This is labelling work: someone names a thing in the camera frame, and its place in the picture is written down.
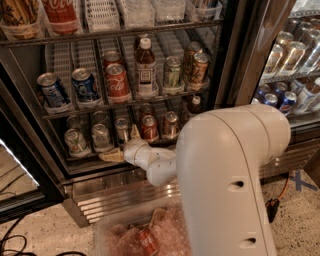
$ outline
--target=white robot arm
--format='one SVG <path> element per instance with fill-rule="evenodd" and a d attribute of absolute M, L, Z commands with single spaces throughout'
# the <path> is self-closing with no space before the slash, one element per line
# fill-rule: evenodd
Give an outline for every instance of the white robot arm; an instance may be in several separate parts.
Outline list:
<path fill-rule="evenodd" d="M 276 255 L 259 169 L 280 156 L 290 125 L 278 110 L 249 105 L 208 111 L 182 129 L 174 152 L 131 141 L 125 159 L 161 185 L 175 176 L 194 256 Z"/>

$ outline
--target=bottle cap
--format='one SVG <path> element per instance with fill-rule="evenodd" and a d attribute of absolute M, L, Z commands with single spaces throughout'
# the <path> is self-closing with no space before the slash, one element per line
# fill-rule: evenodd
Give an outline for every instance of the bottle cap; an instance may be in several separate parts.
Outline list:
<path fill-rule="evenodd" d="M 142 49 L 149 49 L 151 48 L 151 40 L 149 38 L 141 38 L 140 39 L 140 47 Z"/>
<path fill-rule="evenodd" d="M 201 98 L 199 96 L 194 96 L 192 98 L 192 103 L 195 104 L 195 105 L 200 104 L 200 101 L 201 101 Z"/>

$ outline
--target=brown bottle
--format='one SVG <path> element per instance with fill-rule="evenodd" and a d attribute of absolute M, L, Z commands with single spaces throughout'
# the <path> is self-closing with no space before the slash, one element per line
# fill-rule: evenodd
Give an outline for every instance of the brown bottle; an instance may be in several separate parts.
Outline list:
<path fill-rule="evenodd" d="M 149 38 L 140 39 L 140 45 L 135 55 L 135 84 L 141 98 L 155 96 L 156 86 L 156 57 L 151 49 Z"/>

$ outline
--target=floor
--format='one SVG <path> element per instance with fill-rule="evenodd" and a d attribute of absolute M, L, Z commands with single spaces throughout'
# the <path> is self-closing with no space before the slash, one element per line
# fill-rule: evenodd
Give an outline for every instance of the floor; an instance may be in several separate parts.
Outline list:
<path fill-rule="evenodd" d="M 280 195 L 286 177 L 265 180 L 262 192 L 266 200 Z M 0 237 L 14 221 L 0 225 Z M 303 171 L 290 174 L 287 190 L 280 200 L 278 213 L 271 224 L 278 256 L 320 255 L 320 191 Z M 12 234 L 27 238 L 25 252 L 54 256 L 66 251 L 80 251 L 95 256 L 94 225 L 78 228 L 61 205 L 26 216 Z M 22 240 L 8 241 L 7 249 L 19 250 Z"/>

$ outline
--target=pepsi can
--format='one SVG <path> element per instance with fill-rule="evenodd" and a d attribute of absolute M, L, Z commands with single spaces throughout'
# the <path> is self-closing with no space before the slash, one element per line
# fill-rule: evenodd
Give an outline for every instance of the pepsi can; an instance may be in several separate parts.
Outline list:
<path fill-rule="evenodd" d="M 263 99 L 263 104 L 265 105 L 269 105 L 269 106 L 272 106 L 272 107 L 275 107 L 277 106 L 277 103 L 278 103 L 278 97 L 272 93 L 267 93 L 265 96 L 264 96 L 264 99 Z"/>
<path fill-rule="evenodd" d="M 60 108 L 70 103 L 68 94 L 57 75 L 44 73 L 38 77 L 37 83 L 50 108 Z"/>
<path fill-rule="evenodd" d="M 297 102 L 297 95 L 294 92 L 285 92 L 280 103 L 279 110 L 285 116 L 289 115 L 292 107 Z"/>
<path fill-rule="evenodd" d="M 71 76 L 79 101 L 89 102 L 99 99 L 94 77 L 89 70 L 78 68 L 72 72 Z"/>

